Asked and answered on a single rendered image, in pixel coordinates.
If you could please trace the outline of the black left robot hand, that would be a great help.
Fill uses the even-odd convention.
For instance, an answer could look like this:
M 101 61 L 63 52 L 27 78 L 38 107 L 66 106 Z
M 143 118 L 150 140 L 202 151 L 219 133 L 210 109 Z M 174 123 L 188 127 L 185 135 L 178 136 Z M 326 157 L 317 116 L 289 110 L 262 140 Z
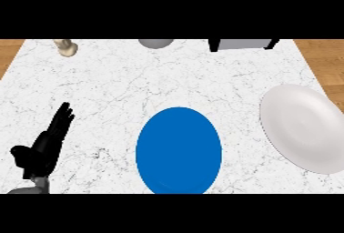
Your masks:
M 53 115 L 47 130 L 36 136 L 32 146 L 11 147 L 10 154 L 16 166 L 22 169 L 23 179 L 47 177 L 53 172 L 72 119 L 72 109 L 69 103 L 64 102 Z

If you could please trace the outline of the blue plate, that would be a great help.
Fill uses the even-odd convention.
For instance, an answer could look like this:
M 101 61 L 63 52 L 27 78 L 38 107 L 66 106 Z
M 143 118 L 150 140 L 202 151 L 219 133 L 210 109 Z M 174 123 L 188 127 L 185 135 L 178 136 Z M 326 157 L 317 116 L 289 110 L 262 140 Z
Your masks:
M 210 187 L 221 163 L 216 130 L 187 107 L 171 107 L 147 120 L 137 139 L 141 181 L 157 194 L 200 194 Z

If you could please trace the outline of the white plate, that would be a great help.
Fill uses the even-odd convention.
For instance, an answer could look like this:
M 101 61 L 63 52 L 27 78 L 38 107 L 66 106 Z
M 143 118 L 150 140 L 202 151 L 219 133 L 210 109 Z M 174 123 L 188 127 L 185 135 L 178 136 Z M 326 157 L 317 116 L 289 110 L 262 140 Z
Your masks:
M 344 171 L 344 114 L 317 91 L 283 84 L 264 94 L 261 128 L 278 154 L 318 174 Z

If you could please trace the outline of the beige wooden object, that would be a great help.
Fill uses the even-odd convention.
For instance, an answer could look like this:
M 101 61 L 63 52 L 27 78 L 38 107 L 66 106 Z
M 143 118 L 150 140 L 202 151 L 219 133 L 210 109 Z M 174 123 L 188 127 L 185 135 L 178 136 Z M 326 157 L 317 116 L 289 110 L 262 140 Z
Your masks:
M 69 39 L 54 39 L 53 42 L 61 56 L 70 57 L 75 55 L 78 51 L 78 45 Z

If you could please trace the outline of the grey round object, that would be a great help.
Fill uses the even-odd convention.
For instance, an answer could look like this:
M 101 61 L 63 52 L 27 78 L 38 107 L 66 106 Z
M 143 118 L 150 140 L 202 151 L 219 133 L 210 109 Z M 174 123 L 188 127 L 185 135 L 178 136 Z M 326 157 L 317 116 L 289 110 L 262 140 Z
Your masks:
M 140 44 L 150 49 L 159 49 L 166 47 L 171 43 L 171 39 L 140 39 Z

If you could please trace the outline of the grey appliance with black legs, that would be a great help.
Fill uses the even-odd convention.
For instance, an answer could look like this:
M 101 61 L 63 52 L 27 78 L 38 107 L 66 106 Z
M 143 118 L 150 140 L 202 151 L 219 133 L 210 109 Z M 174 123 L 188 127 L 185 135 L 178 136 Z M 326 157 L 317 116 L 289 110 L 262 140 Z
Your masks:
M 216 52 L 225 49 L 262 48 L 268 50 L 274 47 L 277 39 L 209 39 L 209 51 Z

